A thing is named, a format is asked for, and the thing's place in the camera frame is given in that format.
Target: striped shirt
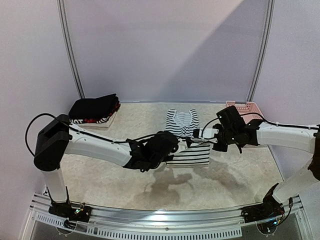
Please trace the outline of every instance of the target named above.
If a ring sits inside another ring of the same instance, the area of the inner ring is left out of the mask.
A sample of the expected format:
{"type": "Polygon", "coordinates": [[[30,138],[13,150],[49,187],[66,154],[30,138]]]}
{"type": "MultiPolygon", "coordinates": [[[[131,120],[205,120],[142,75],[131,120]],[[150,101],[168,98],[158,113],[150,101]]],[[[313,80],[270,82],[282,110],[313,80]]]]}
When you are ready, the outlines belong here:
{"type": "MultiPolygon", "coordinates": [[[[195,129],[199,129],[197,111],[191,109],[189,112],[177,112],[169,109],[166,116],[165,130],[180,137],[193,138],[195,129]]],[[[210,143],[195,140],[188,149],[175,154],[167,165],[208,165],[210,157],[210,143]]]]}

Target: table surface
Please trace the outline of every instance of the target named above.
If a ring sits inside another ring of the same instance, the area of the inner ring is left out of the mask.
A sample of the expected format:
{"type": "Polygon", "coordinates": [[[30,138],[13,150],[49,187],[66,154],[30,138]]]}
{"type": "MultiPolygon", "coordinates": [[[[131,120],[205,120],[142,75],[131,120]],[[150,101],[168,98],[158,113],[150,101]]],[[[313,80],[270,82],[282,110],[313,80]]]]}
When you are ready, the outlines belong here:
{"type": "MultiPolygon", "coordinates": [[[[91,130],[127,139],[164,130],[168,109],[196,109],[200,126],[225,108],[213,103],[123,103],[107,130],[91,130]]],[[[228,152],[211,150],[209,166],[167,167],[141,173],[111,162],[65,154],[61,161],[70,199],[93,205],[136,210],[204,210],[261,202],[282,181],[267,146],[235,145],[228,152]]]]}

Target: lavender wall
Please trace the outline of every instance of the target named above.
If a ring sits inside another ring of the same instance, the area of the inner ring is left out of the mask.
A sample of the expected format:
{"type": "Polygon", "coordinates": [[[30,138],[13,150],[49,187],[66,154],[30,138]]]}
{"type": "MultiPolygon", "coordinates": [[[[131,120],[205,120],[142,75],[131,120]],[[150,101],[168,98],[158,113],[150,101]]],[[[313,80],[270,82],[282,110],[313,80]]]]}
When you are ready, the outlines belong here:
{"type": "MultiPolygon", "coordinates": [[[[0,239],[16,240],[41,173],[24,144],[37,114],[67,113],[78,98],[62,36],[56,0],[0,1],[0,239]]],[[[39,119],[36,134],[51,119],[39,119]]]]}
{"type": "Polygon", "coordinates": [[[268,0],[66,0],[86,97],[245,101],[268,0]]]}
{"type": "MultiPolygon", "coordinates": [[[[320,123],[320,3],[275,1],[266,56],[254,101],[265,117],[291,124],[320,123]]],[[[284,178],[312,156],[272,147],[284,178]]],[[[320,183],[300,194],[314,239],[320,239],[320,183]]]]}

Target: pink basket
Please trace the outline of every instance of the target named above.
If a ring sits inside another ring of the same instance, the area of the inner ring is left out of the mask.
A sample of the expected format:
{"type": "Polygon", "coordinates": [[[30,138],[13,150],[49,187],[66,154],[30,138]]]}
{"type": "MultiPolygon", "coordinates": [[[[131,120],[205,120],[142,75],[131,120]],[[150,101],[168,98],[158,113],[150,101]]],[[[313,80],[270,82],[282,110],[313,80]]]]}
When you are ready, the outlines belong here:
{"type": "MultiPolygon", "coordinates": [[[[261,114],[263,116],[263,114],[260,111],[258,105],[253,101],[247,101],[246,103],[243,103],[243,102],[237,103],[235,101],[226,101],[226,106],[227,107],[235,106],[235,108],[238,110],[238,112],[240,114],[258,113],[258,114],[261,114]]],[[[243,119],[244,119],[245,123],[247,124],[252,119],[261,119],[261,117],[259,117],[256,114],[251,114],[251,115],[243,116],[243,119]]]]}

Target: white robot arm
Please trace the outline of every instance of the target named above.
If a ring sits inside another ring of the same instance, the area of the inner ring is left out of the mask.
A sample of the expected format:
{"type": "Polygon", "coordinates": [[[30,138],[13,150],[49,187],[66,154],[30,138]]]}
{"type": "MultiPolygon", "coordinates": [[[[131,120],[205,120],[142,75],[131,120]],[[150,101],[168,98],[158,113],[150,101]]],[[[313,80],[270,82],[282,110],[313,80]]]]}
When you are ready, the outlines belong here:
{"type": "Polygon", "coordinates": [[[196,132],[203,140],[210,140],[213,149],[226,152],[228,145],[236,144],[242,152],[244,145],[275,145],[312,153],[313,157],[298,172],[273,186],[261,205],[245,207],[242,216],[246,222],[275,217],[284,213],[282,203],[300,191],[320,181],[320,128],[319,125],[285,125],[253,119],[245,124],[237,109],[227,107],[217,113],[220,124],[212,129],[196,132]]]}
{"type": "MultiPolygon", "coordinates": [[[[254,119],[245,124],[234,106],[217,113],[220,124],[194,131],[194,138],[213,144],[213,150],[226,152],[228,145],[236,144],[242,152],[244,145],[277,145],[313,153],[313,158],[297,173],[273,186],[260,205],[245,207],[246,222],[276,217],[284,213],[282,203],[301,190],[320,181],[319,126],[292,126],[254,119]]],[[[72,207],[65,186],[60,161],[64,154],[84,155],[106,160],[128,169],[141,172],[157,168],[170,156],[185,150],[190,139],[179,139],[170,132],[160,131],[138,138],[118,140],[96,134],[71,124],[67,115],[60,115],[39,132],[34,156],[35,166],[44,174],[51,198],[51,214],[70,221],[88,222],[91,208],[72,207]]]]}

